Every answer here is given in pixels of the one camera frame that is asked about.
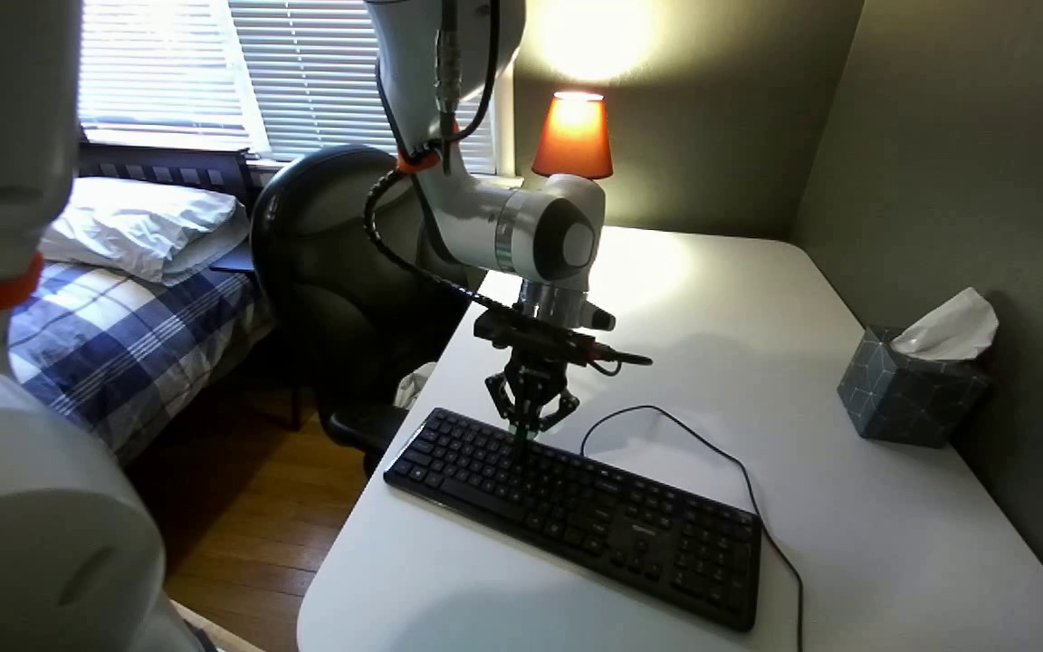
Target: pillow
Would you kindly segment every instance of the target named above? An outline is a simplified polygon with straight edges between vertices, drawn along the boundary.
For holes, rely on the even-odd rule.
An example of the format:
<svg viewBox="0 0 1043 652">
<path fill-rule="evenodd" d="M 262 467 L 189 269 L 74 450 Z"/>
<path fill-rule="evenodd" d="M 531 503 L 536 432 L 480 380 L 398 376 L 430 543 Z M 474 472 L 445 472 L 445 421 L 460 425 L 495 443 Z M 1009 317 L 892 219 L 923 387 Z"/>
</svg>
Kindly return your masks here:
<svg viewBox="0 0 1043 652">
<path fill-rule="evenodd" d="M 246 236 L 246 209 L 227 191 L 75 178 L 70 205 L 43 233 L 40 253 L 169 286 L 220 261 Z"/>
</svg>

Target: tissue box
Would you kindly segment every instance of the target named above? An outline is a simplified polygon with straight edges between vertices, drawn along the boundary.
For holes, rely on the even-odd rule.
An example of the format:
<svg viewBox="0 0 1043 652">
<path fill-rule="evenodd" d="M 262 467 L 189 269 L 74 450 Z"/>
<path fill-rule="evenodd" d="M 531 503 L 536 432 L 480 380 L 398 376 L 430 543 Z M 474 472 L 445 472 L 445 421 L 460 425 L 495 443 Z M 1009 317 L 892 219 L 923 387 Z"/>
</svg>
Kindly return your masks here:
<svg viewBox="0 0 1043 652">
<path fill-rule="evenodd" d="M 978 363 L 919 363 L 865 332 L 840 380 L 844 408 L 861 437 L 945 446 L 990 391 Z"/>
</svg>

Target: keyboard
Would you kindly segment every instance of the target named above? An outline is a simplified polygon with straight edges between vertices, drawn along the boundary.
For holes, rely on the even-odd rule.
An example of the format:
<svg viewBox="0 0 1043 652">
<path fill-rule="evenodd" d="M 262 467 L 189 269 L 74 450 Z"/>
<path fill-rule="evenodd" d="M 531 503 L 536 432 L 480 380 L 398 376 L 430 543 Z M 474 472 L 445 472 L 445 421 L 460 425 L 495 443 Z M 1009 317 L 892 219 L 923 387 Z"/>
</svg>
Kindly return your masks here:
<svg viewBox="0 0 1043 652">
<path fill-rule="evenodd" d="M 760 523 L 640 474 L 433 408 L 385 480 L 546 553 L 751 631 Z"/>
</svg>

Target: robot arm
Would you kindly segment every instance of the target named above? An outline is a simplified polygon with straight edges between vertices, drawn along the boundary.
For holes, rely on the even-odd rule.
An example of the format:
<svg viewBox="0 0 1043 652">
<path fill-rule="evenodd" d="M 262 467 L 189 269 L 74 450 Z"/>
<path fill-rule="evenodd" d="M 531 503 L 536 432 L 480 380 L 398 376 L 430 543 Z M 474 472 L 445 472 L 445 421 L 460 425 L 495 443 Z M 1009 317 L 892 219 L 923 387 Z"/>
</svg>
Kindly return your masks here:
<svg viewBox="0 0 1043 652">
<path fill-rule="evenodd" d="M 577 326 L 612 328 L 612 316 L 587 300 L 600 238 L 603 195 L 583 178 L 552 178 L 536 189 L 495 189 L 466 174 L 460 158 L 457 106 L 471 90 L 494 93 L 525 26 L 525 0 L 364 0 L 381 42 L 381 96 L 406 165 L 412 174 L 445 251 L 478 269 L 521 274 L 513 306 L 490 311 L 474 332 L 509 347 L 490 396 L 525 437 L 577 408 L 566 364 L 647 363 L 594 345 Z"/>
</svg>

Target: keyboard cable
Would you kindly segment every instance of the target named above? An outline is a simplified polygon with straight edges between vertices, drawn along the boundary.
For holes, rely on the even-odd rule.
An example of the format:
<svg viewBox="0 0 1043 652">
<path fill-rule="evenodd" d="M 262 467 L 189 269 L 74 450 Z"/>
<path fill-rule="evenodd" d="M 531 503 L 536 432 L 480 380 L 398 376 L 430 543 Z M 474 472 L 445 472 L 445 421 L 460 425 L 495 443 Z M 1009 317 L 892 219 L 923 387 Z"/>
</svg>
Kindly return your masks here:
<svg viewBox="0 0 1043 652">
<path fill-rule="evenodd" d="M 751 480 L 751 472 L 740 456 L 724 454 L 719 446 L 713 446 L 709 437 L 704 437 L 694 426 L 688 426 L 686 421 L 676 421 L 675 414 L 666 414 L 663 404 L 626 404 L 626 408 L 612 408 L 603 414 L 600 421 L 590 425 L 590 432 L 583 436 L 578 443 L 578 456 L 587 456 L 587 446 L 594 437 L 594 432 L 614 415 L 626 415 L 626 414 L 660 414 L 666 415 L 670 425 L 676 425 L 686 436 L 693 436 L 704 450 L 716 454 L 719 461 L 735 463 L 744 480 L 747 480 L 747 496 L 751 496 L 751 508 L 753 513 L 760 519 L 760 533 L 766 541 L 766 548 L 779 553 L 779 560 L 791 570 L 791 576 L 798 581 L 798 652 L 805 652 L 805 576 L 799 570 L 785 558 L 785 552 L 775 543 L 772 527 L 766 527 L 766 519 L 760 510 L 760 498 L 753 496 L 753 480 Z"/>
</svg>

